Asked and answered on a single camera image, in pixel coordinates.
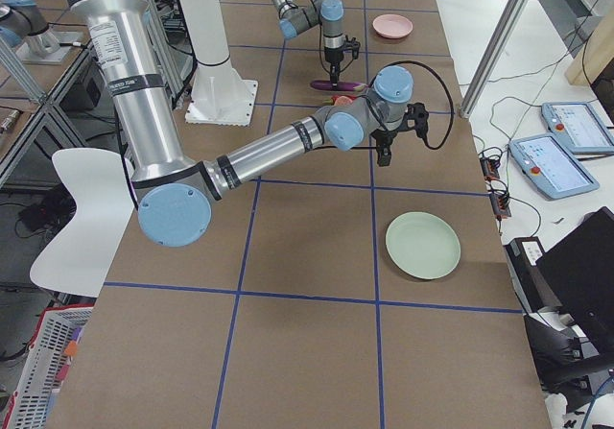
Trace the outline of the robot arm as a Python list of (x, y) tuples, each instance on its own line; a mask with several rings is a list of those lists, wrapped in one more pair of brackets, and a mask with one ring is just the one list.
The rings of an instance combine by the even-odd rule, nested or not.
[(279, 28), (286, 40), (319, 27), (319, 59), (328, 80), (315, 80), (310, 86), (319, 90), (358, 91), (359, 83), (340, 80), (344, 71), (342, 62), (351, 54), (348, 64), (359, 57), (360, 42), (344, 32), (344, 7), (342, 0), (308, 0), (307, 6), (299, 6), (295, 0), (271, 0), (277, 10)]
[[(343, 52), (353, 43), (343, 34), (341, 0), (271, 0), (285, 39), (320, 26), (329, 75), (338, 84)], [(196, 80), (190, 122), (248, 124), (257, 81), (241, 79), (227, 48), (219, 0), (182, 0), (193, 38)], [(211, 204), (290, 159), (327, 142), (341, 151), (357, 148), (367, 136), (376, 140), (378, 165), (390, 164), (390, 145), (403, 131), (415, 131), (428, 146), (428, 112), (410, 104), (413, 77), (389, 65), (349, 105), (319, 108), (213, 162), (195, 161), (179, 141), (173, 105), (157, 70), (145, 28), (148, 0), (67, 0), (85, 21), (98, 64), (128, 139), (135, 171), (129, 181), (145, 235), (167, 247), (189, 245), (202, 237), (211, 220)]]

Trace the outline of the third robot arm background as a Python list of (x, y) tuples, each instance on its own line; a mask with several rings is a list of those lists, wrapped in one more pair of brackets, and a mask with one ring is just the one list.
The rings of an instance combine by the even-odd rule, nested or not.
[(60, 64), (82, 37), (54, 30), (34, 0), (1, 0), (1, 38), (24, 63)]

